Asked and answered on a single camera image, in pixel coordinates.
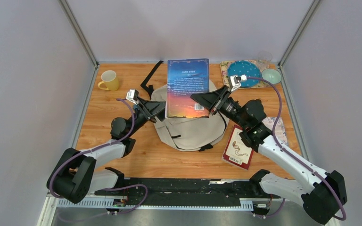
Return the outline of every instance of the jane eyre book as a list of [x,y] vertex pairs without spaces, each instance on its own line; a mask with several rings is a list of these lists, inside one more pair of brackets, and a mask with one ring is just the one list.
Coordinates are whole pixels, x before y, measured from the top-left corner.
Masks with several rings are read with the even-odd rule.
[[167,62],[167,118],[209,117],[209,111],[190,98],[209,91],[209,59]]

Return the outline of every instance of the white robotic arm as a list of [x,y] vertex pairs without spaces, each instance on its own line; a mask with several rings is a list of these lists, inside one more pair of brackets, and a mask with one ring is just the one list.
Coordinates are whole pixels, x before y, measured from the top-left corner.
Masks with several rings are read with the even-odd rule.
[[241,86],[241,81],[247,79],[261,80],[262,78],[247,78],[245,75],[229,77],[229,87],[209,93],[192,94],[191,98],[201,106],[208,109],[211,114],[221,114],[242,127],[239,134],[242,141],[254,151],[268,157],[280,165],[295,180],[280,178],[267,170],[260,170],[250,179],[257,182],[264,192],[275,194],[289,199],[303,206],[306,213],[321,224],[326,224],[339,210],[342,210],[343,218],[346,215],[343,205],[347,202],[345,181],[337,171],[328,173],[310,163],[283,143],[278,143],[273,132],[268,129],[262,120],[267,117],[261,100],[250,100],[240,106],[230,94]]

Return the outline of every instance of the white wall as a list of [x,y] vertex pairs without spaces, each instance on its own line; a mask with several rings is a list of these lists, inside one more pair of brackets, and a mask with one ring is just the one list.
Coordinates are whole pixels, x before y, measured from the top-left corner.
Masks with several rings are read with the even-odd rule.
[[362,1],[323,1],[284,69],[309,159],[344,175],[342,225],[362,225]]
[[68,0],[98,61],[279,61],[312,0]]
[[58,1],[0,1],[0,226],[34,226],[93,66]]

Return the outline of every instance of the blue plate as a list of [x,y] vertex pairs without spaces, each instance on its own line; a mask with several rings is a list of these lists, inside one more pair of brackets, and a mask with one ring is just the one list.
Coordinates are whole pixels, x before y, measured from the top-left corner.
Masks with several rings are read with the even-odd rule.
[[[228,67],[228,76],[233,76],[233,75],[238,75],[238,76],[246,75],[247,77],[257,77],[257,78],[262,77],[260,69],[256,65],[244,60],[230,64],[230,66]],[[241,85],[242,87],[252,87],[258,83],[259,80],[257,79],[248,79],[246,81],[242,81]]]

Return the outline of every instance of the wooden tabletop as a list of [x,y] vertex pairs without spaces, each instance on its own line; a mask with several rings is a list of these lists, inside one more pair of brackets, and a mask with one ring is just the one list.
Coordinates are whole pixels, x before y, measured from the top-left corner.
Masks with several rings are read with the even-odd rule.
[[[154,64],[102,64],[100,65],[95,86],[92,91],[88,109],[79,136],[77,150],[90,148],[108,141],[110,123],[115,117],[130,117],[129,109],[116,98],[125,98],[129,89],[137,89],[140,97],[149,100],[149,95],[140,87],[141,82],[149,74]],[[98,88],[100,76],[107,70],[117,73],[120,88],[117,91],[105,91]],[[220,66],[210,64],[210,80],[220,88],[223,85]],[[167,83],[167,64],[162,64],[149,81],[155,89]],[[282,92],[281,84],[277,84],[283,98],[282,119],[290,147],[300,154],[295,131],[289,116],[288,108]],[[242,105],[250,99],[260,99],[267,116],[277,116],[278,98],[272,88],[240,89],[231,95]],[[121,159],[113,160],[105,167],[115,168],[126,177],[141,178],[221,178],[249,179],[260,169],[269,170],[283,178],[291,178],[281,167],[268,158],[253,153],[249,170],[240,169],[222,160],[231,128],[229,122],[224,138],[213,149],[203,152],[181,152],[162,143],[152,123],[146,123],[132,138],[136,144],[132,152]]]

